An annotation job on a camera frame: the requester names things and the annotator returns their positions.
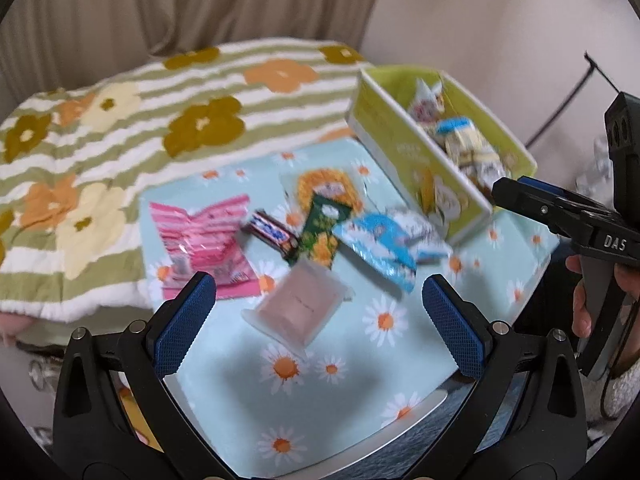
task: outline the green snack package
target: green snack package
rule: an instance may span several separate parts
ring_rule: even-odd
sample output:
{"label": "green snack package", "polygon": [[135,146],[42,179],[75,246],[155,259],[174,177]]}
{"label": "green snack package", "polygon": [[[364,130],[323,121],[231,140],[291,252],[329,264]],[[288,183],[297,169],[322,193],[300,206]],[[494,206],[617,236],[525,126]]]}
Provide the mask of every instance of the green snack package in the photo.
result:
{"label": "green snack package", "polygon": [[350,206],[314,193],[311,210],[300,235],[296,259],[302,256],[331,269],[338,250],[338,239],[331,230],[350,215]]}

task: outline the pink translucent package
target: pink translucent package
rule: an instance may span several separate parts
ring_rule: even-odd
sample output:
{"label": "pink translucent package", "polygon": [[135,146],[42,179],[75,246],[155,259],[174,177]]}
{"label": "pink translucent package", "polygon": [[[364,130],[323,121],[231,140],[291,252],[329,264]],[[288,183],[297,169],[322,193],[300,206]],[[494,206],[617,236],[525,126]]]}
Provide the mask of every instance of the pink translucent package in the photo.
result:
{"label": "pink translucent package", "polygon": [[352,295],[329,269],[301,258],[256,309],[244,309],[240,314],[254,328],[305,359],[305,348]]}
{"label": "pink translucent package", "polygon": [[216,280],[219,300],[260,295],[258,277],[236,241],[248,205],[247,195],[212,204],[193,215],[180,207],[149,205],[172,261],[162,286],[166,300],[175,298],[198,270]]}

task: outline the finger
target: finger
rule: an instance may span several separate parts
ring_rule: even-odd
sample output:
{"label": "finger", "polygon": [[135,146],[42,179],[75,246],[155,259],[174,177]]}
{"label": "finger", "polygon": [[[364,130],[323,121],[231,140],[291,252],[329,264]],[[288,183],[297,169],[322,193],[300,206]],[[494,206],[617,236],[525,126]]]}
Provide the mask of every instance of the finger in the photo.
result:
{"label": "finger", "polygon": [[572,324],[572,330],[578,337],[591,335],[591,316],[587,312],[586,299],[584,282],[580,280],[574,288],[574,323]]}
{"label": "finger", "polygon": [[620,288],[637,301],[640,298],[640,271],[616,264],[614,275]]}
{"label": "finger", "polygon": [[569,269],[571,272],[575,272],[576,274],[582,274],[582,265],[580,264],[580,256],[578,256],[577,254],[574,254],[574,256],[569,256],[564,261],[564,264],[566,265],[566,268]]}

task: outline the light blue snack bag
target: light blue snack bag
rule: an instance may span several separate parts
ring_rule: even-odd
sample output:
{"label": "light blue snack bag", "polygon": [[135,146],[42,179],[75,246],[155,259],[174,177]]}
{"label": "light blue snack bag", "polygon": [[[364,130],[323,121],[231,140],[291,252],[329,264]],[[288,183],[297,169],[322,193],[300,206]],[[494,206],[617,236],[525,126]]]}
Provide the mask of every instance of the light blue snack bag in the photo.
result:
{"label": "light blue snack bag", "polygon": [[334,226],[332,232],[402,290],[414,290],[415,260],[405,246],[409,235],[391,218],[380,213],[366,213]]}

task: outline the blue gripper pad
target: blue gripper pad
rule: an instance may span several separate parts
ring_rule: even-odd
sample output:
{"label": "blue gripper pad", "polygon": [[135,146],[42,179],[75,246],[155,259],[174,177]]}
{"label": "blue gripper pad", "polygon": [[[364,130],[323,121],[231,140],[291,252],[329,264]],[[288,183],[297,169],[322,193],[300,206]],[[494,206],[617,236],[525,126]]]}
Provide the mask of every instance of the blue gripper pad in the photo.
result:
{"label": "blue gripper pad", "polygon": [[159,378],[178,371],[215,303],[216,282],[206,272],[196,272],[178,296],[153,315],[146,348]]}
{"label": "blue gripper pad", "polygon": [[440,274],[424,280],[422,305],[460,372],[479,380],[493,346],[486,318],[473,303],[463,301]]}

